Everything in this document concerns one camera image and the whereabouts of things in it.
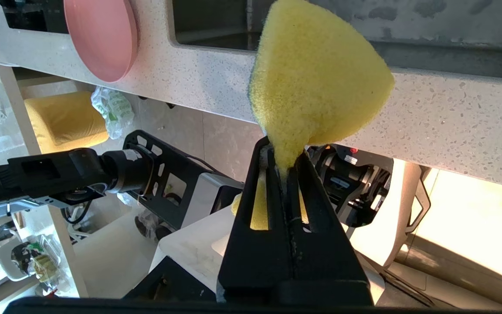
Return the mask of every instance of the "pink plate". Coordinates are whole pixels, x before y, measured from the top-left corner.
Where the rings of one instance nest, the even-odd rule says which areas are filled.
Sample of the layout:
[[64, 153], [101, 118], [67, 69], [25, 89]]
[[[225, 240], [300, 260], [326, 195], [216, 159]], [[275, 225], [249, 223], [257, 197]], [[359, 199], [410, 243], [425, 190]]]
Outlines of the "pink plate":
[[137, 27], [128, 0], [64, 0], [78, 56], [99, 79], [122, 79], [137, 56]]

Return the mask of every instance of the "cable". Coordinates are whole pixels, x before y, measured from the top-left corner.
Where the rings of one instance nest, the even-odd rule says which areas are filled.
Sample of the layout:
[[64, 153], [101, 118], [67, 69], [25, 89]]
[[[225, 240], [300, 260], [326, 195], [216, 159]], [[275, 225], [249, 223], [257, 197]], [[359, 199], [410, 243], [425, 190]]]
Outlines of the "cable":
[[204, 161], [203, 159], [200, 159], [199, 157], [191, 156], [188, 153], [185, 153], [185, 157], [189, 157], [191, 159], [195, 159], [196, 161], [198, 161], [198, 162], [202, 163], [203, 165], [209, 167], [209, 169], [211, 169], [212, 171], [219, 172], [215, 167], [212, 167], [210, 165], [210, 163], [207, 163], [206, 161]]
[[82, 219], [84, 218], [84, 216], [88, 212], [88, 208], [90, 207], [91, 203], [92, 203], [92, 199], [90, 201], [88, 201], [88, 203], [86, 203], [86, 206], [84, 207], [84, 211], [82, 211], [82, 214], [80, 214], [80, 216], [77, 219], [75, 219], [74, 221], [69, 220], [69, 217], [67, 217], [67, 212], [65, 211], [64, 208], [61, 209], [61, 215], [63, 216], [63, 219], [65, 219], [66, 222], [68, 222], [72, 225], [76, 225], [77, 223], [80, 223], [82, 221]]

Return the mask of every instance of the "sink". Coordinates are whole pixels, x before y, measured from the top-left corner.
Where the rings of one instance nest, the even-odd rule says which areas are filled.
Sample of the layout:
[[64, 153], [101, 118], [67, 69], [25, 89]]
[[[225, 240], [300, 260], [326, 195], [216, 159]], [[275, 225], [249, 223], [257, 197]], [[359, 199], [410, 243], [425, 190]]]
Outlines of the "sink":
[[[173, 0], [179, 44], [257, 50], [274, 0]], [[389, 66], [502, 78], [502, 0], [310, 0]]]

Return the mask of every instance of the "yellow sponge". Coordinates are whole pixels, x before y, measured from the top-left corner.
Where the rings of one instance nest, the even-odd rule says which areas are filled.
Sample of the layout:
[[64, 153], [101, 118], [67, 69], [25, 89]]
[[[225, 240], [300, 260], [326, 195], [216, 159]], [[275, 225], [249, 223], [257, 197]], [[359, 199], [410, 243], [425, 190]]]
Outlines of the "yellow sponge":
[[305, 0], [278, 0], [261, 35], [249, 98], [281, 175], [305, 145], [334, 143], [366, 125], [394, 85], [365, 38]]
[[[241, 193], [236, 195], [234, 201], [231, 203], [231, 212], [234, 216], [237, 213], [240, 201]], [[299, 208], [301, 209], [301, 221], [309, 223], [301, 191], [299, 191]], [[251, 215], [250, 227], [253, 230], [268, 230], [267, 175], [264, 171], [259, 173], [259, 179], [257, 180], [257, 190], [255, 191], [255, 203], [253, 204], [253, 214]]]

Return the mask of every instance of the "countertop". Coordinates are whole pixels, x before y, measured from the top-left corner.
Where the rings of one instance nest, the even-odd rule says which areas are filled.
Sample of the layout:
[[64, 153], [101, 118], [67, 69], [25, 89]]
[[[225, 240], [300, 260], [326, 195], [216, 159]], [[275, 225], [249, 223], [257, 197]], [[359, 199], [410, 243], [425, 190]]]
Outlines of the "countertop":
[[[0, 62], [254, 123], [247, 99], [254, 53], [182, 46], [168, 0], [131, 0], [139, 45], [118, 83], [92, 75], [68, 34], [8, 28]], [[393, 68], [396, 87], [377, 118], [340, 143], [502, 184], [502, 79]]]

